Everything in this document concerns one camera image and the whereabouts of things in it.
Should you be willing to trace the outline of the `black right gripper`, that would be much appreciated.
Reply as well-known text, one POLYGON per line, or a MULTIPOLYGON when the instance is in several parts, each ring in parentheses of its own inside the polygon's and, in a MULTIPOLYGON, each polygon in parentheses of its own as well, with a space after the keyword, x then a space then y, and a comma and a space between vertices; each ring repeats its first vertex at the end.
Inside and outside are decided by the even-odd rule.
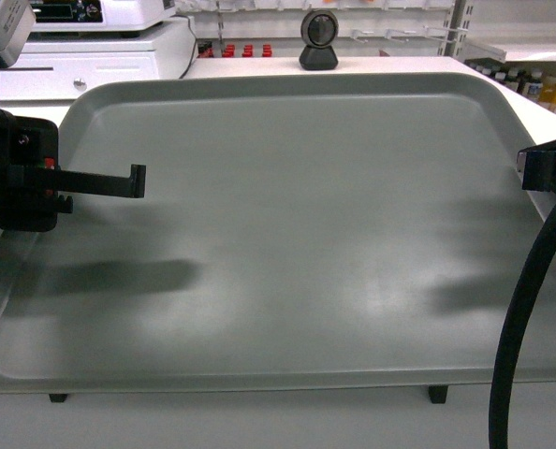
POLYGON ((556 139, 519 151, 517 170, 523 190, 556 193, 556 139))

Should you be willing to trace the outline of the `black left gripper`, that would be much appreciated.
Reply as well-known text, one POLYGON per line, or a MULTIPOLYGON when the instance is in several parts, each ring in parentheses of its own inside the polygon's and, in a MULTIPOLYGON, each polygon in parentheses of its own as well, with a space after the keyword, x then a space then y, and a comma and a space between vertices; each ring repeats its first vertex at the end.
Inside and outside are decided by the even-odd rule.
POLYGON ((71 196, 144 198, 146 166, 132 165, 127 178, 56 169, 58 127, 39 118, 0 110, 0 228, 48 232, 57 215, 71 214, 71 196))

